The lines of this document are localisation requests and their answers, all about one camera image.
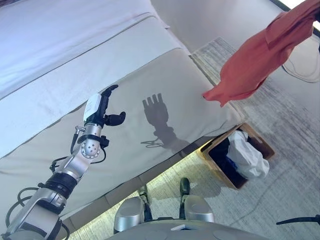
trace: floor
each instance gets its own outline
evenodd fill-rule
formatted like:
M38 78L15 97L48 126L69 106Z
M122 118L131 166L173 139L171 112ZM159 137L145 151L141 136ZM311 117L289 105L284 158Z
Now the floor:
M160 17L190 52L220 36L235 48L280 12L270 0L151 0ZM270 75L280 90L320 119L320 82L307 83L281 67Z

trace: white bedding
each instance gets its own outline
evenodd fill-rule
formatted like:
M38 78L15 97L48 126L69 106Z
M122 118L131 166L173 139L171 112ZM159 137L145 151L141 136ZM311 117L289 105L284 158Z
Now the white bedding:
M155 17L30 82L0 100L0 158L32 138L92 94L158 56L180 48Z
M0 8L0 99L147 16L158 17L149 0L20 0Z
M181 49L165 53L121 79L118 85L110 97L107 113L125 111L126 120L122 125L103 128L102 133L110 140L107 158L89 168L67 200L63 214L142 174L198 138L217 136L241 121L241 116L228 104L220 108L218 102L202 97L212 85ZM142 142L154 141L157 137L155 127L147 121L143 100L158 94L162 95L168 113L167 127L161 128L161 133L171 137L156 142L171 140L163 147L147 148ZM158 117L165 115L162 110ZM0 160L0 182L3 183L0 233L5 229L4 216L17 200L17 193L22 188L45 182L52 175L49 170L52 160L69 153L74 127L83 124L83 113L84 106Z

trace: robotic hand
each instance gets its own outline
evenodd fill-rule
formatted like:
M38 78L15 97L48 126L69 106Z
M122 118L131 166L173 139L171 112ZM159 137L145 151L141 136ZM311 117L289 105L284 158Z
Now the robotic hand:
M53 175L45 184L39 183L40 188L11 223L7 216L7 231L2 235L4 240L54 240L56 238L62 226L59 214L64 209L74 187L82 179L90 164L102 162L93 162L93 159L98 157L101 149L105 153L104 148L109 144L106 136L101 136L104 124L117 126L126 118L125 112L121 112L120 115L105 114L111 92L117 87L118 85L112 85L101 95L95 94L88 100L83 119L84 127L75 127L71 155L66 157L59 166L51 166ZM79 137L78 145L74 149L79 132L83 134Z

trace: black wire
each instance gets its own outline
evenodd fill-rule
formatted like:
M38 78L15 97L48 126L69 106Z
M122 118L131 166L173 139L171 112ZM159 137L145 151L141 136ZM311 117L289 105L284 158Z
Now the black wire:
M66 159L67 157L68 156L64 156L64 157L60 157L60 158L57 158L57 159L53 160L52 163L51 163L51 166L49 167L51 172L54 173L56 168L60 166L60 165L56 165L56 162L59 162L59 161L61 161L63 159Z
M79 134L77 134L77 133L73 134L73 139L72 139L72 143L71 143L71 147L70 147L71 154L74 152L74 146L76 144L78 136L79 136Z
M18 193L18 196L17 196L17 198L18 198L18 203L19 203L22 207L24 207L25 204L24 204L24 202L21 200L21 194L22 194L24 191L28 191L28 190L35 190L35 191L37 191L38 189L39 189L39 188L37 188L37 187L26 187L26 188L22 189L22 190Z
M320 215L316 215L315 217L296 217L296 218L291 218L288 220L284 221L279 221L276 224L281 225L281 224L290 224L290 223L302 223L302 222L315 222L320 225Z
M104 158L101 161L94 161L91 164L99 164L99 163L102 163L104 160L106 160L106 157L107 157L106 150L103 147L101 149L104 153Z
M25 200L29 200L32 196L26 196L24 198L21 199L22 202L24 202ZM10 215L12 213L12 211L20 204L20 202L16 202L15 204L13 204L10 209L8 210L8 212L6 213L5 216L5 225L6 227L9 227L10 225Z
M66 237L65 237L65 239L64 239L64 240L68 240L68 239L69 239L69 237L70 237L70 231L69 231L69 228L68 228L66 225L64 225L63 223L62 223L61 227L63 227L63 228L64 228L64 230L66 231Z

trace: rug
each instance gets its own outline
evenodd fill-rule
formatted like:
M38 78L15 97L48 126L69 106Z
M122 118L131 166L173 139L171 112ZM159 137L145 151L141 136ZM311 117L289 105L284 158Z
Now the rug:
M234 52L217 38L194 52L192 59L216 85L223 64ZM179 182L188 177L191 194L205 198L219 224L274 240L320 239L320 226L314 222L276 225L289 218L320 214L320 123L274 88L270 79L251 98L232 105L276 152L267 177L250 180L241 190L230 189L192 153L148 183L153 218L179 216ZM110 237L118 208L119 204L72 233L70 239Z
M293 49L282 68L291 76L308 83L320 81L319 38L315 35Z

